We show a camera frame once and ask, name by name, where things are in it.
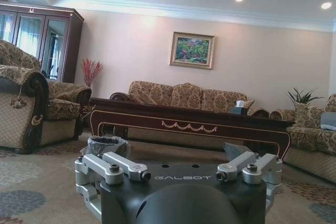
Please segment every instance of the carpet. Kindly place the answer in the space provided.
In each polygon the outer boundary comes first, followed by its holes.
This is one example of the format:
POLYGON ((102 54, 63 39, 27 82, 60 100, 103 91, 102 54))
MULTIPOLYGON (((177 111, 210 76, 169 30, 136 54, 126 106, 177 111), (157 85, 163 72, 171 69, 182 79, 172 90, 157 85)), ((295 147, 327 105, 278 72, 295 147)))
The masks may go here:
MULTIPOLYGON (((89 134, 78 141, 43 147, 31 155, 0 148, 0 224, 97 224, 76 193, 74 161, 89 134)), ((224 153, 131 143, 131 158, 160 163, 214 163, 224 153), (151 148, 158 150, 150 155, 151 148)), ((266 223, 336 223, 336 187, 292 167, 283 167, 282 191, 266 216, 266 223)))

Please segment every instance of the sofa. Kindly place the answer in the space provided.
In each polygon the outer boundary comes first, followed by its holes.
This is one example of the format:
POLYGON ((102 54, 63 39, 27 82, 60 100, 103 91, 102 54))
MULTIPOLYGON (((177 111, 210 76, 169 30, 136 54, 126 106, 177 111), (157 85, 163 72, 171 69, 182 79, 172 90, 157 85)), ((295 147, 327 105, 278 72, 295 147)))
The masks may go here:
MULTIPOLYGON (((174 106, 178 108, 206 110, 212 112, 229 112, 236 101, 248 101, 243 93, 202 89, 190 83, 169 86, 145 81, 133 81, 128 94, 113 93, 112 101, 134 102, 150 105, 174 106)), ((247 114, 268 118, 269 113, 258 107, 250 107, 247 114)), ((197 136, 185 133, 154 131, 126 127, 115 127, 114 133, 128 139, 141 139, 147 142, 162 142, 177 146, 223 151, 223 143, 243 144, 243 141, 217 138, 212 136, 197 136)))
POLYGON ((38 59, 0 40, 0 146, 29 154, 38 146, 77 139, 90 95, 86 86, 48 81, 38 59))
POLYGON ((295 121, 287 128, 291 147, 285 162, 336 183, 336 132, 320 129, 323 112, 336 112, 336 94, 324 108, 296 103, 295 110, 275 110, 270 118, 295 121))

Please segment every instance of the glass cabinet door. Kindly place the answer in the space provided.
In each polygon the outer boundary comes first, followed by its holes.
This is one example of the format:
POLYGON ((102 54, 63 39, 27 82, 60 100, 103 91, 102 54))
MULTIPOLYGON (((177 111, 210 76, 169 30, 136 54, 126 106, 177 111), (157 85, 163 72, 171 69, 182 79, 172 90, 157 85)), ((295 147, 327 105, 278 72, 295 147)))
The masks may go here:
POLYGON ((16 13, 0 11, 0 39, 12 43, 16 13))
POLYGON ((44 49, 41 54, 41 71, 46 78, 60 79, 66 41, 66 23, 66 19, 60 17, 46 17, 44 49))
POLYGON ((30 14, 18 14, 18 33, 16 34, 15 45, 22 49, 24 52, 39 56, 40 45, 44 24, 44 16, 42 15, 30 15, 30 14))

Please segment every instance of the wooden coffee table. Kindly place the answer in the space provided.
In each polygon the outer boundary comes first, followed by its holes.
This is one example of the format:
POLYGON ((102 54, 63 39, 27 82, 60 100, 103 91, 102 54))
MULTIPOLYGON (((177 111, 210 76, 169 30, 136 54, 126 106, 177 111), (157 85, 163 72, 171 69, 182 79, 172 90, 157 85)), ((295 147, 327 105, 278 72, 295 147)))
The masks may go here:
POLYGON ((91 98, 94 107, 90 116, 93 135, 101 136, 105 125, 118 126, 121 137, 127 137, 127 128, 135 127, 157 131, 205 135, 243 140, 247 143, 276 145, 281 159, 290 145, 286 128, 294 122, 255 118, 229 113, 181 109, 170 106, 145 105, 130 102, 91 98))

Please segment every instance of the framed painting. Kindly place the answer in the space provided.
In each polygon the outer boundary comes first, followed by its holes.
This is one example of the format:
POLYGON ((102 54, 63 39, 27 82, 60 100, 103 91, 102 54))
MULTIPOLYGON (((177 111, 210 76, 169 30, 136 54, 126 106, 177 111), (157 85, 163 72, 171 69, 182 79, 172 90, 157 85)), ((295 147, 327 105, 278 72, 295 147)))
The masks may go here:
POLYGON ((212 69, 214 36, 174 32, 170 65, 212 69))

